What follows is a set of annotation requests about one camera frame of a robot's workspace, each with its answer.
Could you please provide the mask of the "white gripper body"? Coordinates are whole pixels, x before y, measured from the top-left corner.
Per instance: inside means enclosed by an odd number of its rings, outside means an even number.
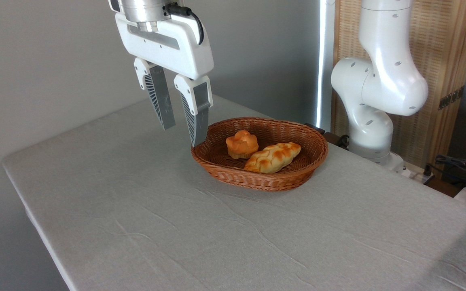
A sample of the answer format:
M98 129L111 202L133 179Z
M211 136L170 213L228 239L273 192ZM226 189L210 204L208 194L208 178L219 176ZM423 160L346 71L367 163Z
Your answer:
M191 79L214 68L207 33L186 6L115 6L115 22L130 55Z

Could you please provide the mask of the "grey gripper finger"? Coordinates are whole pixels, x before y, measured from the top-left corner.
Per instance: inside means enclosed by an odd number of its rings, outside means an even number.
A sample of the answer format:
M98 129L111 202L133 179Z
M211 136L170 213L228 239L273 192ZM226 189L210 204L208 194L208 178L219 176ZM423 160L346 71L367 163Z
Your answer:
M146 91L164 130L175 125L166 76L161 66L135 58L134 67L140 88Z
M174 78L180 92L192 147L205 141L208 132L209 108L213 106L210 80L207 76L193 80L181 74Z

